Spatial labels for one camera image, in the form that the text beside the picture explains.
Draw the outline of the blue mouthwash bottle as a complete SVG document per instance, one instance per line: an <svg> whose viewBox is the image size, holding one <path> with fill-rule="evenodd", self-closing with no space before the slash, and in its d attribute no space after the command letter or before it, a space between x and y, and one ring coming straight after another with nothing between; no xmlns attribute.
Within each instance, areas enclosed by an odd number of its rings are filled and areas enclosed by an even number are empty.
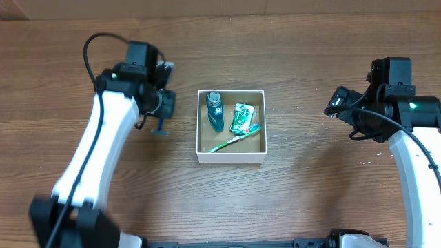
<svg viewBox="0 0 441 248"><path fill-rule="evenodd" d="M207 115L215 132L224 129L224 114L221 95L218 92L209 92L206 96Z"/></svg>

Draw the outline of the green white packet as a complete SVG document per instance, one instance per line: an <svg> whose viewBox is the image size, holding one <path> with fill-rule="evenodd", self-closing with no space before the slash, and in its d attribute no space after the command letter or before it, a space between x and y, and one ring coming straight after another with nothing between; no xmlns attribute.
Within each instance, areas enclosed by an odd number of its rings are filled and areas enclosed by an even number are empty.
<svg viewBox="0 0 441 248"><path fill-rule="evenodd" d="M255 107L245 103L237 103L234 106L234 115L230 131L236 135L243 135L249 132L252 124Z"/></svg>

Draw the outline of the green white toothbrush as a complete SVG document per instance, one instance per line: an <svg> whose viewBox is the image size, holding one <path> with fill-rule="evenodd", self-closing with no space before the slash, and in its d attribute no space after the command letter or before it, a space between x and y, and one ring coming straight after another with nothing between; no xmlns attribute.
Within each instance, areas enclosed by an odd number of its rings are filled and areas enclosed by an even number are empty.
<svg viewBox="0 0 441 248"><path fill-rule="evenodd" d="M225 148L225 147L227 147L227 146L229 146L229 145L232 145L233 143L236 143L236 142L238 142L238 141L241 141L241 140L243 140L243 139L246 139L246 138L248 138L248 137L250 137L250 136L254 136L255 134L259 133L260 130L261 130L261 126L260 126L258 123L255 123L255 124L253 124L253 125L250 127L248 133L246 133L246 134L241 134L241 135L236 135L235 137L229 139L227 142L225 142L225 143L223 143L223 144L221 144L221 145L219 145L219 146L217 146L217 147L214 147L213 149L211 149L211 150L209 151L209 153L217 152L218 150L221 150L221 149L223 149L223 148Z"/></svg>

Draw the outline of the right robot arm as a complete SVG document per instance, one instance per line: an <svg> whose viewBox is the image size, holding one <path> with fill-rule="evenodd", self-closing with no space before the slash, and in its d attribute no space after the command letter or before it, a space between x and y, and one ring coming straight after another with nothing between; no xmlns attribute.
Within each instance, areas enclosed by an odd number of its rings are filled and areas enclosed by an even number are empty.
<svg viewBox="0 0 441 248"><path fill-rule="evenodd" d="M388 143L398 169L406 247L440 246L440 100L418 96L411 59L371 63L362 94L340 86L324 113L353 127L350 139Z"/></svg>

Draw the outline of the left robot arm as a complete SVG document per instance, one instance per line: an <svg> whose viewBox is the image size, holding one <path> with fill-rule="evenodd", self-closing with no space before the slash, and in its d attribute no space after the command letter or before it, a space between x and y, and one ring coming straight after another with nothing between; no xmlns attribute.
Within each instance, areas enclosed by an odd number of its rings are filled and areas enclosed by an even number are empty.
<svg viewBox="0 0 441 248"><path fill-rule="evenodd" d="M123 62L94 77L90 119L67 169L29 215L40 247L147 247L105 215L110 183L132 129L147 117L170 119L176 94L166 90L174 64L157 47L127 42Z"/></svg>

